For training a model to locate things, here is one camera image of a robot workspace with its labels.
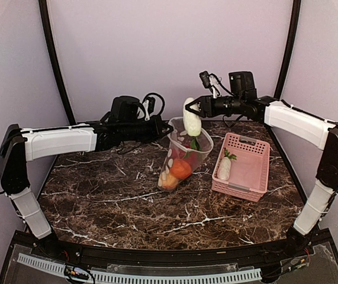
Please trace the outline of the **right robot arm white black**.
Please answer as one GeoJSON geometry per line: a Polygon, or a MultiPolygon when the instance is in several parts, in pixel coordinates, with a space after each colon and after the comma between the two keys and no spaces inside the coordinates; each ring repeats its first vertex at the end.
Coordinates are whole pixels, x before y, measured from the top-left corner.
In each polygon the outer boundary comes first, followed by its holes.
{"type": "Polygon", "coordinates": [[[281,244],[288,257],[304,247],[305,236],[311,232],[338,195],[338,122],[309,114],[270,96],[243,99],[213,95],[190,99],[185,110],[201,118],[239,114],[246,118],[285,130],[315,145],[323,152],[316,174],[316,183],[301,213],[294,221],[292,234],[281,244]]]}

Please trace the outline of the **bright red tomato toy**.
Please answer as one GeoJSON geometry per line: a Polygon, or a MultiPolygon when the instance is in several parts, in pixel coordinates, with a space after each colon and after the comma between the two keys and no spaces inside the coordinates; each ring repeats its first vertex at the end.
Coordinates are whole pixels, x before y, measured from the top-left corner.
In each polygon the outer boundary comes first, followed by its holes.
{"type": "Polygon", "coordinates": [[[192,170],[195,170],[201,162],[201,153],[190,148],[190,146],[186,146],[186,151],[180,150],[178,157],[187,162],[192,170]]]}

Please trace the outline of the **orange tangerine toy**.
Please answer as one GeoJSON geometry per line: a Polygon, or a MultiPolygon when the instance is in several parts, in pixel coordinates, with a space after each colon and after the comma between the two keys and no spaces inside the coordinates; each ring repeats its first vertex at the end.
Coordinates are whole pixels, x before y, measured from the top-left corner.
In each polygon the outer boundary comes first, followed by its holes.
{"type": "Polygon", "coordinates": [[[183,159],[174,159],[170,173],[177,179],[186,179],[192,173],[190,164],[183,159]]]}

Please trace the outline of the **yellow peach toy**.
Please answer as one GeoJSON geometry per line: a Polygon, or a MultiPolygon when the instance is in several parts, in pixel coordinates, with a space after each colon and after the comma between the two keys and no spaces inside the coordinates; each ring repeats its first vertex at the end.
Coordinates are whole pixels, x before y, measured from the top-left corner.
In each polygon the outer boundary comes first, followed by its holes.
{"type": "Polygon", "coordinates": [[[162,172],[160,174],[158,186],[164,190],[172,191],[177,187],[178,182],[179,180],[171,173],[166,174],[165,172],[162,172]]]}

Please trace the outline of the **white radish toy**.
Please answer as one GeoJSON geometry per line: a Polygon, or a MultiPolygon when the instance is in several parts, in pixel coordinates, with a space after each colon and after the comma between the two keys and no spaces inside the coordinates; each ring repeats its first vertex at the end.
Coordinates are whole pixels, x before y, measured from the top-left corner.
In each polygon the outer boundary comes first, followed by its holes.
{"type": "Polygon", "coordinates": [[[192,102],[194,98],[186,98],[183,104],[183,123],[187,134],[191,137],[198,137],[201,134],[201,119],[198,115],[186,110],[185,106],[192,102]]]}
{"type": "Polygon", "coordinates": [[[220,180],[228,180],[230,177],[230,169],[231,160],[228,157],[223,157],[217,170],[217,178],[220,180]]]}

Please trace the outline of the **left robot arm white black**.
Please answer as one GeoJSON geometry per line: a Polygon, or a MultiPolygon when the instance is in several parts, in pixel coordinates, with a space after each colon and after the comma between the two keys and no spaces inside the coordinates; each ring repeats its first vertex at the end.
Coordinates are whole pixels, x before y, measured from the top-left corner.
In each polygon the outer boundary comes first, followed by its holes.
{"type": "Polygon", "coordinates": [[[8,127],[0,146],[0,195],[11,199],[21,219],[26,222],[39,247],[50,258],[63,253],[63,246],[53,236],[53,229],[32,193],[27,162],[42,157],[74,152],[98,152],[126,141],[147,144],[173,131],[159,115],[132,122],[91,121],[53,128],[8,127]]]}

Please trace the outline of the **clear polka dot zip bag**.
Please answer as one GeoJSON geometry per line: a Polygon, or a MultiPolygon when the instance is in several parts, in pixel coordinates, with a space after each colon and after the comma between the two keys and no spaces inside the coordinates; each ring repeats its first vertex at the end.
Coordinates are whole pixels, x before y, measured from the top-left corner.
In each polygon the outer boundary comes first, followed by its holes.
{"type": "Polygon", "coordinates": [[[173,131],[168,134],[169,148],[157,183],[164,192],[176,187],[204,162],[214,147],[210,135],[201,129],[200,135],[191,137],[185,130],[181,117],[170,119],[173,131]]]}

